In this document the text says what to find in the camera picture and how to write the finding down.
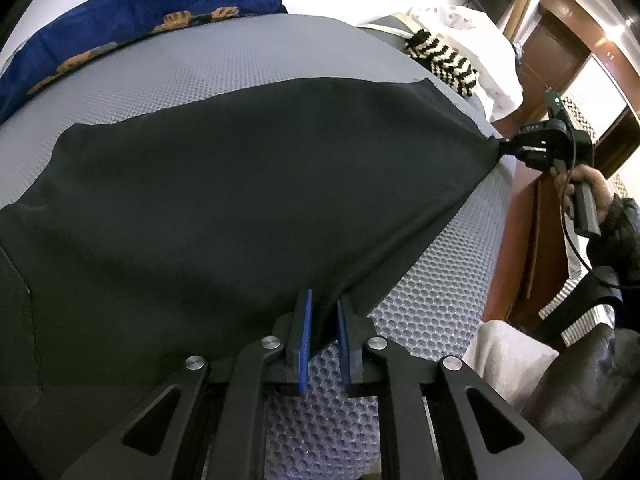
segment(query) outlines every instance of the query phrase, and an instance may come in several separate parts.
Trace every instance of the black leather jacket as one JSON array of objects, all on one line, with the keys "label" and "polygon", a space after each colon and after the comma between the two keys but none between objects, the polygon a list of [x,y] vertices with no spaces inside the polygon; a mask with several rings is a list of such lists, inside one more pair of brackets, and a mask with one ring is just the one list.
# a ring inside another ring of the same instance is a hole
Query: black leather jacket
[{"label": "black leather jacket", "polygon": [[[622,285],[640,285],[640,211],[631,198],[616,195],[605,221],[602,236],[590,240],[587,256],[593,267],[613,267]],[[616,312],[616,327],[640,332],[640,288],[623,290],[624,309]]]}]

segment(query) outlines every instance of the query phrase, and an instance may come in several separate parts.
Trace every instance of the blue towel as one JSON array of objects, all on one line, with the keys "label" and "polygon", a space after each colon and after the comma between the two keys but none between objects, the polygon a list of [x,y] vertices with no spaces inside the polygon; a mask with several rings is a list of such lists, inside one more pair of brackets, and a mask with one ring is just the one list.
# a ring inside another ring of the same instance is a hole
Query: blue towel
[{"label": "blue towel", "polygon": [[88,0],[31,36],[0,77],[0,124],[43,86],[114,48],[166,30],[287,12],[281,0]]}]

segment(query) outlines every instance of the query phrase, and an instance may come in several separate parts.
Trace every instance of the silver rivet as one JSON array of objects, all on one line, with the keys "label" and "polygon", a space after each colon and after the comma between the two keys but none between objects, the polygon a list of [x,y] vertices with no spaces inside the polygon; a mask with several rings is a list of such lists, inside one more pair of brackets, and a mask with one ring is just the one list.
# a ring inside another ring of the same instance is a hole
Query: silver rivet
[{"label": "silver rivet", "polygon": [[445,357],[442,360],[442,365],[447,369],[447,370],[451,370],[452,372],[455,372],[457,370],[460,370],[460,368],[462,368],[462,361],[460,359],[458,359],[457,357],[450,355]]},{"label": "silver rivet", "polygon": [[200,370],[204,366],[204,357],[199,355],[192,355],[191,357],[187,357],[187,360],[184,362],[184,365],[189,370]]},{"label": "silver rivet", "polygon": [[386,345],[386,339],[383,337],[372,337],[369,339],[369,346],[374,350],[384,350]]},{"label": "silver rivet", "polygon": [[267,337],[262,338],[262,346],[264,346],[268,350],[277,348],[278,346],[280,346],[280,343],[282,343],[282,341],[280,341],[280,339],[274,335],[268,335]]}]

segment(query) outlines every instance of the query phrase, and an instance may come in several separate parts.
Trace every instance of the dark fabric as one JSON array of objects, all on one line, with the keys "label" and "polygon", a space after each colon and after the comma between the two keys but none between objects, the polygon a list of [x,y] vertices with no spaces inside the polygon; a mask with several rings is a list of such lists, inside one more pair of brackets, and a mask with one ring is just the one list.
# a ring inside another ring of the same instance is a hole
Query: dark fabric
[{"label": "dark fabric", "polygon": [[166,30],[287,12],[281,0],[88,0],[31,36],[0,77],[0,123],[44,85],[111,50]]},{"label": "dark fabric", "polygon": [[[593,267],[615,269],[622,285],[640,285],[640,211],[631,198],[616,195],[600,225],[602,236],[592,238],[587,256]],[[624,307],[616,310],[616,327],[640,332],[640,288],[622,290]]]},{"label": "dark fabric", "polygon": [[17,441],[56,478],[185,357],[267,335],[301,286],[317,351],[336,297],[372,310],[496,162],[426,80],[290,80],[75,124],[0,210],[42,378]]},{"label": "dark fabric", "polygon": [[551,363],[522,416],[584,480],[637,478],[640,335],[597,325]]}]

